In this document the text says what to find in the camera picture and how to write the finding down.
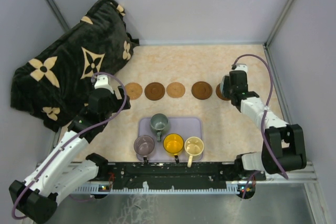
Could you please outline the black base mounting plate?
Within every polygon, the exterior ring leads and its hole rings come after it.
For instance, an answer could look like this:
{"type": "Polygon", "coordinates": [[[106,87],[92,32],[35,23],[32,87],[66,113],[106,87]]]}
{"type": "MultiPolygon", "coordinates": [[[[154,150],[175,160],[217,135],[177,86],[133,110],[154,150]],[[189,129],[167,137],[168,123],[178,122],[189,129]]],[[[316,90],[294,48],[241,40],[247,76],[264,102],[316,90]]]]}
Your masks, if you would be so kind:
{"type": "Polygon", "coordinates": [[[225,189],[227,182],[245,181],[252,170],[227,162],[196,162],[190,168],[180,163],[109,163],[92,182],[111,182],[113,189],[225,189]]]}

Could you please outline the lavender plastic tray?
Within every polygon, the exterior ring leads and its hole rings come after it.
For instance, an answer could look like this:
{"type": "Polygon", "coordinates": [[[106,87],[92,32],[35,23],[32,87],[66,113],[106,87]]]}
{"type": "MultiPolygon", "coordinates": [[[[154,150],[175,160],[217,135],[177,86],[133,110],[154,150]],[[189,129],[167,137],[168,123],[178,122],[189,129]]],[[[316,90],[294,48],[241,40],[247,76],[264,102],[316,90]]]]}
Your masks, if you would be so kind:
{"type": "Polygon", "coordinates": [[[203,142],[202,121],[194,116],[187,117],[169,117],[170,128],[167,133],[162,135],[161,142],[157,141],[156,134],[151,130],[150,117],[144,117],[139,121],[138,136],[149,135],[154,139],[155,148],[153,153],[148,157],[149,163],[175,163],[173,155],[167,153],[163,146],[165,137],[169,134],[176,133],[186,141],[189,137],[199,137],[203,142]]]}

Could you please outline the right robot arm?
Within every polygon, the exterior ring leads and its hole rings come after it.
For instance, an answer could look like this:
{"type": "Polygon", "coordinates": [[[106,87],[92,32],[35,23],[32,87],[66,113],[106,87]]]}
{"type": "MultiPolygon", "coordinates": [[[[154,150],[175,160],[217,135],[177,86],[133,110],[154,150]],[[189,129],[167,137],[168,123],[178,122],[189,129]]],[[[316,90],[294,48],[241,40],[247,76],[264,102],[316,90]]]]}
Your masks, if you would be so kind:
{"type": "Polygon", "coordinates": [[[298,124],[289,124],[277,117],[259,95],[248,90],[247,73],[233,70],[223,77],[220,85],[222,95],[236,109],[249,117],[260,130],[263,146],[260,152],[237,156],[235,175],[248,179],[253,171],[282,174],[304,169],[307,165],[303,129],[298,124]]]}

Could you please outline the yellow glass mug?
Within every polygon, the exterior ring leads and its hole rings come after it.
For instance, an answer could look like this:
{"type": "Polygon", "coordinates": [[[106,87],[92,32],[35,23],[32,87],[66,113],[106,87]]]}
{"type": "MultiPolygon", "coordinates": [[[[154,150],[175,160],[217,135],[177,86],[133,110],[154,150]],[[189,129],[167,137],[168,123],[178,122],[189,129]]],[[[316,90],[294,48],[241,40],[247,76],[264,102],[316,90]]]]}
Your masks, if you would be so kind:
{"type": "Polygon", "coordinates": [[[184,140],[180,135],[176,133],[167,135],[163,141],[163,147],[170,156],[174,157],[176,163],[180,162],[179,155],[184,149],[184,140]]]}

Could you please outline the grey green mug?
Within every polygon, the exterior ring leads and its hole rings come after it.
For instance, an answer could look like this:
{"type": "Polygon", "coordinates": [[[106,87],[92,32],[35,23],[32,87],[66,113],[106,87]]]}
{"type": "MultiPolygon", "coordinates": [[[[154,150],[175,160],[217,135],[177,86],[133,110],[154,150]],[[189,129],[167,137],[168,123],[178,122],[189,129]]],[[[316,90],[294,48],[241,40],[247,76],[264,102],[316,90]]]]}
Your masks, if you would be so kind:
{"type": "Polygon", "coordinates": [[[170,121],[168,117],[162,113],[155,114],[150,119],[150,127],[156,136],[156,140],[161,142],[162,136],[170,129],[170,121]]]}

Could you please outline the black floral plush blanket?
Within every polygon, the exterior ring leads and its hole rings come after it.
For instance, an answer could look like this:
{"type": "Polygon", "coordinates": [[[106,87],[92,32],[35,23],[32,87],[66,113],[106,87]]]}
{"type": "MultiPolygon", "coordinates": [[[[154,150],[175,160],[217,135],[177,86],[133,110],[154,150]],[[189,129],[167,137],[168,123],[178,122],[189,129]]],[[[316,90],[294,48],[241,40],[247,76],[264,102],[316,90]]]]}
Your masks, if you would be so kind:
{"type": "Polygon", "coordinates": [[[68,124],[88,104],[92,75],[117,73],[139,45],[124,16],[115,0],[98,0],[75,27],[15,71],[10,106],[53,131],[68,124]]]}

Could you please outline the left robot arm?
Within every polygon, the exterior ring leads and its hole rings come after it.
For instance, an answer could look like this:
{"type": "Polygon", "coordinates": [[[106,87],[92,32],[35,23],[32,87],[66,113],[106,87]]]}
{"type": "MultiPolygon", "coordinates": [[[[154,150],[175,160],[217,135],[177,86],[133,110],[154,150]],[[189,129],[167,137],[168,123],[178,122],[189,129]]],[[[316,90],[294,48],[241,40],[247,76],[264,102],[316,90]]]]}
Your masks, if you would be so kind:
{"type": "Polygon", "coordinates": [[[95,88],[88,105],[71,121],[68,131],[46,159],[22,182],[12,182],[9,193],[13,219],[30,218],[36,223],[45,223],[76,188],[89,180],[108,177],[108,160],[96,153],[88,155],[69,173],[63,172],[109,121],[131,107],[125,86],[121,84],[118,90],[120,99],[108,84],[95,88]]]}

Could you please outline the cream mug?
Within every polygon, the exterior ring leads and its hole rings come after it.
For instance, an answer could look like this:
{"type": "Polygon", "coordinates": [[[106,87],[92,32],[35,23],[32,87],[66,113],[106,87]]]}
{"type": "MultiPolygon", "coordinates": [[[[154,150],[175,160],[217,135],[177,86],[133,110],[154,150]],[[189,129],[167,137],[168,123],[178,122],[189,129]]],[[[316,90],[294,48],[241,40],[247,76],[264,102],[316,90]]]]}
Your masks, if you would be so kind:
{"type": "Polygon", "coordinates": [[[184,149],[188,155],[187,167],[192,166],[192,162],[199,159],[204,151],[204,142],[196,136],[189,137],[184,143],[184,149]]]}

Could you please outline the woven rattan coaster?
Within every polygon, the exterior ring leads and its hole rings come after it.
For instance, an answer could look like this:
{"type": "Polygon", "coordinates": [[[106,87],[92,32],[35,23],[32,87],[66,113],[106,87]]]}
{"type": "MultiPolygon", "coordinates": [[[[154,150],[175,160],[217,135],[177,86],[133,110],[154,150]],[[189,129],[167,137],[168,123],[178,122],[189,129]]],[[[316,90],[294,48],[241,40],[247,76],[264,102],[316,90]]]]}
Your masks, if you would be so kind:
{"type": "Polygon", "coordinates": [[[135,82],[126,84],[125,89],[130,100],[138,99],[143,93],[142,86],[135,82]]]}
{"type": "Polygon", "coordinates": [[[185,94],[185,86],[180,82],[172,82],[166,87],[166,92],[172,98],[181,98],[185,94]]]}

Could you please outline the purple glass mug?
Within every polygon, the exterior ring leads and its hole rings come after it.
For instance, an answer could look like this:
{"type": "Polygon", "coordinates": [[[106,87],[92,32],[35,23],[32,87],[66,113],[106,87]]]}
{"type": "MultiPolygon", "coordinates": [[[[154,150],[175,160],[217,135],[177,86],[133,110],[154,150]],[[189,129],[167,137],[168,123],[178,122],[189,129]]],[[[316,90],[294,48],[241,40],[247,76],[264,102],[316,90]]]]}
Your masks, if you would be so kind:
{"type": "Polygon", "coordinates": [[[154,139],[148,135],[141,135],[134,141],[133,148],[137,156],[147,164],[155,149],[154,139]]]}

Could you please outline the white mug blue handle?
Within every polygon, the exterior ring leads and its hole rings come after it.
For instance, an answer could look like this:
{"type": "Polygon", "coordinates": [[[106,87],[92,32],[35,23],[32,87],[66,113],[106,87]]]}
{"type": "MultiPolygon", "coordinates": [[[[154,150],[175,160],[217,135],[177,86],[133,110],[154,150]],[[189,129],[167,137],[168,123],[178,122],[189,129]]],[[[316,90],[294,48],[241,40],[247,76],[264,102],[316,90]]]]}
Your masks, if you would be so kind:
{"type": "Polygon", "coordinates": [[[221,96],[224,98],[225,97],[225,80],[226,80],[227,75],[224,75],[222,77],[221,83],[219,84],[219,91],[221,96]]]}

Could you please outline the aluminium frame rail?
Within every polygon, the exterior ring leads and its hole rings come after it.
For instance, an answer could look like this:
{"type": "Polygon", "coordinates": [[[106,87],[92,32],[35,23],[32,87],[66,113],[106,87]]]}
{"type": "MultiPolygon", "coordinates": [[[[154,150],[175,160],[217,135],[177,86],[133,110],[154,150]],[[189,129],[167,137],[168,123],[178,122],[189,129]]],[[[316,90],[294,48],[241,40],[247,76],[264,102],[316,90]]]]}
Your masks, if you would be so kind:
{"type": "MultiPolygon", "coordinates": [[[[81,163],[70,164],[64,169],[64,174],[69,173],[81,163]]],[[[287,178],[279,174],[269,174],[267,172],[252,173],[245,181],[227,182],[225,189],[150,189],[146,182],[143,183],[140,189],[113,189],[111,182],[92,182],[87,181],[76,188],[71,194],[88,194],[97,197],[104,197],[107,195],[121,195],[121,194],[233,194],[244,195],[246,198],[251,197],[257,184],[290,184],[290,183],[309,183],[316,182],[312,164],[307,164],[306,168],[301,170],[294,170],[287,173],[287,178]]]]}

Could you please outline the dark wooden coaster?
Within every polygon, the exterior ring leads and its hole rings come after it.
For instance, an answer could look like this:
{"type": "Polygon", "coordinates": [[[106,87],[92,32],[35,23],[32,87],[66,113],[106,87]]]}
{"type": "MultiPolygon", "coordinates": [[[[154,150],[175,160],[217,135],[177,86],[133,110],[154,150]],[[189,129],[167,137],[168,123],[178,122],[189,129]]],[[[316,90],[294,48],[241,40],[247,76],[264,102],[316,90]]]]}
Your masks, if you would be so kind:
{"type": "Polygon", "coordinates": [[[213,89],[205,81],[198,81],[192,86],[192,95],[199,100],[206,100],[211,97],[213,89]]]}
{"type": "Polygon", "coordinates": [[[222,93],[221,93],[221,89],[220,89],[220,84],[218,84],[217,85],[217,87],[216,87],[216,95],[217,95],[217,97],[218,98],[220,98],[221,100],[224,100],[224,101],[229,101],[230,99],[228,99],[228,98],[225,98],[223,95],[222,95],[222,93]]]}
{"type": "Polygon", "coordinates": [[[158,101],[165,95],[165,87],[159,82],[149,83],[144,90],[145,96],[151,101],[158,101]]]}

